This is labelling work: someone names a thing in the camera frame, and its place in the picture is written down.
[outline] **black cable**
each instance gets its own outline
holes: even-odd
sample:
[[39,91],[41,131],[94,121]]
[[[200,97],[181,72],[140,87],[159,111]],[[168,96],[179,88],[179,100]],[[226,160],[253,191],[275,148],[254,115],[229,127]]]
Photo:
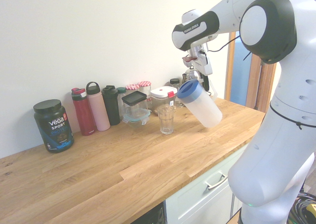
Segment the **black cable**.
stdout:
[[208,51],[211,51],[211,52],[218,52],[220,50],[222,50],[225,46],[227,46],[229,43],[231,43],[232,41],[236,40],[238,37],[235,37],[234,39],[230,40],[229,42],[227,42],[225,45],[222,46],[222,48],[220,48],[219,50],[208,50]]
[[309,193],[299,193],[288,216],[288,224],[314,224],[316,218],[306,210],[310,204],[316,204],[316,196]]
[[247,54],[247,56],[243,59],[243,61],[245,61],[245,59],[247,59],[247,57],[251,54],[251,51],[249,51],[249,53]]
[[206,58],[206,65],[208,65],[208,60],[207,60],[206,53],[205,53],[204,51],[202,51],[202,50],[200,50],[199,53],[205,55],[205,58]]
[[290,121],[290,122],[295,123],[295,124],[300,128],[300,130],[303,129],[302,126],[306,126],[306,127],[310,127],[310,128],[316,128],[315,125],[303,124],[303,123],[301,123],[301,122],[298,122],[298,121],[292,120],[292,119],[290,119],[290,118],[288,118],[288,117],[285,117],[284,115],[282,115],[282,114],[280,114],[279,112],[277,112],[277,111],[272,107],[271,103],[270,103],[270,108],[271,108],[271,110],[272,110],[274,113],[276,113],[278,116],[280,116],[280,117],[282,117],[283,119],[286,119],[286,120],[288,120],[288,121]]

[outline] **wooden door frame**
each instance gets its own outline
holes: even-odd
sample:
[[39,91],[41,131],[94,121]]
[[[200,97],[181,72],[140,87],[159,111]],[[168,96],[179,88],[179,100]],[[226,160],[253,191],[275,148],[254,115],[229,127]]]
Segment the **wooden door frame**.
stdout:
[[[234,39],[235,37],[236,37],[236,33],[230,34],[230,40]],[[228,50],[228,64],[227,64],[226,90],[225,90],[226,100],[230,100],[231,98],[233,69],[234,69],[234,54],[235,54],[235,41],[232,41],[229,44],[229,50]],[[247,99],[246,99],[247,107],[257,109],[262,112],[267,112],[269,108],[276,67],[277,67],[276,64],[273,64],[273,65],[262,64],[262,61],[258,56],[252,55]]]

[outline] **red water bottle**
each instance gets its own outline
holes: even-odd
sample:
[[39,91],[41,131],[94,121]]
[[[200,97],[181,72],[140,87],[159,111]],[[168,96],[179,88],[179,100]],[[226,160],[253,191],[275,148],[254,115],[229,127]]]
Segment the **red water bottle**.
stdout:
[[84,88],[73,88],[71,91],[81,134],[84,136],[91,135],[95,131],[95,126],[87,99],[87,93]]

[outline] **jar with red gingham lid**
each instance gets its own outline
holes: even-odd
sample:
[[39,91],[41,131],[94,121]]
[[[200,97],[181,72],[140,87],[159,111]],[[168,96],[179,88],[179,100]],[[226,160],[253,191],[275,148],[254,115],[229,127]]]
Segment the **jar with red gingham lid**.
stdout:
[[152,97],[150,96],[150,91],[152,90],[152,83],[149,81],[142,81],[142,82],[139,82],[138,85],[140,86],[139,91],[147,95],[147,106],[148,106],[148,109],[151,109]]
[[138,84],[130,84],[125,87],[126,88],[126,94],[131,94],[132,92],[139,91],[139,85]]

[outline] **black container lid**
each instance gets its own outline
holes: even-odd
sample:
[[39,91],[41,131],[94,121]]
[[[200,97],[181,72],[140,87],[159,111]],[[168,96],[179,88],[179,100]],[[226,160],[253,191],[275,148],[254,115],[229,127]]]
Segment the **black container lid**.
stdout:
[[110,98],[117,98],[119,91],[117,91],[114,86],[106,86],[102,90],[102,95],[104,98],[110,99]]
[[58,99],[51,99],[43,102],[39,102],[33,106],[36,113],[45,114],[51,113],[61,108],[61,101]]
[[126,88],[125,87],[118,87],[117,90],[118,90],[119,94],[126,92]]
[[122,97],[123,102],[128,104],[131,107],[146,99],[147,99],[147,95],[140,91],[135,91],[135,92],[132,92],[131,94],[128,94],[125,97]]
[[178,78],[170,79],[170,84],[176,84],[176,83],[180,83],[180,80]]
[[90,82],[87,84],[86,87],[86,91],[88,95],[94,95],[94,94],[98,94],[99,92],[101,92],[99,85],[96,82]]
[[107,85],[107,87],[109,87],[111,89],[115,89],[115,86],[113,86],[113,85]]

